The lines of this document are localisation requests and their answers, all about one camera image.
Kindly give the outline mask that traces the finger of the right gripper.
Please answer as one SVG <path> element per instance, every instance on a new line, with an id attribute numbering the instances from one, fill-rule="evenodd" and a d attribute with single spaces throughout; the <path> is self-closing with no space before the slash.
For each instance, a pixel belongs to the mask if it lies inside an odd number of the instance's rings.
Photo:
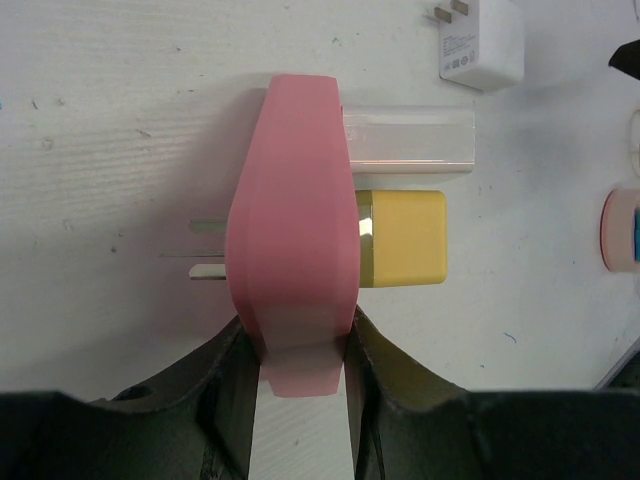
<path id="1" fill-rule="evenodd" d="M 640 80 L 640 42 L 629 42 L 618 47 L 608 66 Z"/>

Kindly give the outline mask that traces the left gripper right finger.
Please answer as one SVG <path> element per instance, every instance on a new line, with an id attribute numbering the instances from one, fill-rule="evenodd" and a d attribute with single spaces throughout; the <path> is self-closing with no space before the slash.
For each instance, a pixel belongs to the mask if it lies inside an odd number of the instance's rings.
<path id="1" fill-rule="evenodd" d="M 345 357 L 357 479 L 636 479 L 639 393 L 468 391 L 356 311 Z"/>

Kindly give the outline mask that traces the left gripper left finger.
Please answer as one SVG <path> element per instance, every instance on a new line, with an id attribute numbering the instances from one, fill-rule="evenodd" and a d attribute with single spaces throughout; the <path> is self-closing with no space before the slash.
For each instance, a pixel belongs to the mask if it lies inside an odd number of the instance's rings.
<path id="1" fill-rule="evenodd" d="M 113 399 L 1 396 L 4 479 L 245 479 L 259 363 L 239 319 Z"/>

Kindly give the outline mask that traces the white charger plug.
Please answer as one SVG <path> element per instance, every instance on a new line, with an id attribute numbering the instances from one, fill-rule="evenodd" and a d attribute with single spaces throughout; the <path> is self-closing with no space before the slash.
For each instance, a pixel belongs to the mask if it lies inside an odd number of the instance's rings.
<path id="1" fill-rule="evenodd" d="M 345 106 L 343 122 L 355 174 L 466 174 L 474 168 L 471 107 Z"/>
<path id="2" fill-rule="evenodd" d="M 511 1 L 429 1 L 426 15 L 438 24 L 441 79 L 481 92 L 523 81 L 525 22 Z"/>

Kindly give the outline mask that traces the pink round socket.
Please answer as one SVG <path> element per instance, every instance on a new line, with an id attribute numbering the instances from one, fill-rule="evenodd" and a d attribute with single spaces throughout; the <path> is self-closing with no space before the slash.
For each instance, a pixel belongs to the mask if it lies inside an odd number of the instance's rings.
<path id="1" fill-rule="evenodd" d="M 634 212 L 639 208 L 638 188 L 616 188 L 607 196 L 600 222 L 600 247 L 606 268 L 614 273 L 639 273 L 634 261 Z"/>

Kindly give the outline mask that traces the yellow plug adapter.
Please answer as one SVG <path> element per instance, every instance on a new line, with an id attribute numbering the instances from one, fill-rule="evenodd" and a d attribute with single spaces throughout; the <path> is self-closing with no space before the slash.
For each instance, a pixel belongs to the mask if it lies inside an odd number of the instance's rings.
<path id="1" fill-rule="evenodd" d="M 441 191 L 360 190 L 360 286 L 443 283 L 448 274 L 447 202 Z"/>

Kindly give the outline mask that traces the pink triangular power strip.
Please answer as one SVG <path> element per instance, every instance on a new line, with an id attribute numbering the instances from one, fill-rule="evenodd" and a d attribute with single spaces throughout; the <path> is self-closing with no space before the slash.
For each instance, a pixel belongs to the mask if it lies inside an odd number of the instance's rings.
<path id="1" fill-rule="evenodd" d="M 359 213 L 334 78 L 271 80 L 227 220 L 225 265 L 273 393 L 334 394 L 360 284 Z"/>

